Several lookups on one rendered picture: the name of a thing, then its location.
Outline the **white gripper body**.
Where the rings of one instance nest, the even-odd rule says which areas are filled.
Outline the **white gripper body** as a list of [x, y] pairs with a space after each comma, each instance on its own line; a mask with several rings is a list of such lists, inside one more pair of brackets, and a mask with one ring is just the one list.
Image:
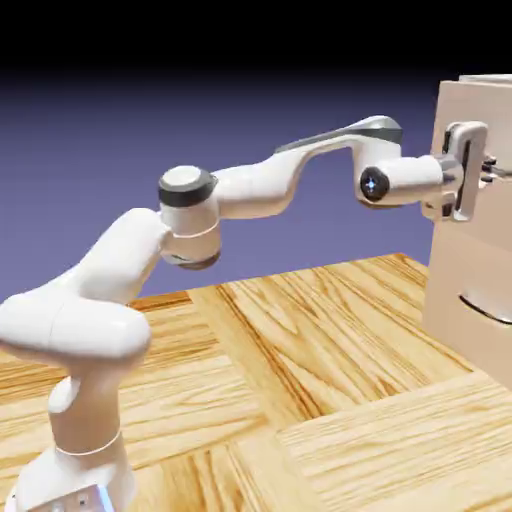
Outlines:
[[444, 190], [442, 218], [469, 221], [480, 190], [480, 175], [486, 160], [488, 126], [481, 121], [455, 121], [445, 130], [442, 153], [453, 157], [462, 168], [458, 188]]

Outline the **light wood cabinet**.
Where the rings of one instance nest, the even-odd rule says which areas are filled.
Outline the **light wood cabinet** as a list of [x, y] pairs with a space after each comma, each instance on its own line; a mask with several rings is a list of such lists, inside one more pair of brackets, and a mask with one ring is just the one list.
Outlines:
[[432, 151], [468, 120], [487, 124], [486, 151], [508, 175], [480, 191], [471, 221], [435, 223], [423, 325], [512, 390], [512, 73], [441, 82]]

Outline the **light wood drawer front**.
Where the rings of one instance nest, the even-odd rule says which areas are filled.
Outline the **light wood drawer front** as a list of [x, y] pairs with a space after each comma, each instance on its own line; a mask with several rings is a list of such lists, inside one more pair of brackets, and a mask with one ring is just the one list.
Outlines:
[[[512, 171], [512, 82], [441, 82], [431, 151], [441, 150], [450, 122], [471, 120], [488, 125], [487, 153], [497, 159], [500, 168]], [[496, 179], [481, 189], [473, 219], [456, 227], [481, 242], [512, 252], [512, 179]]]
[[471, 310], [460, 299], [512, 316], [512, 252], [435, 228], [423, 309], [425, 330], [512, 391], [512, 326]]

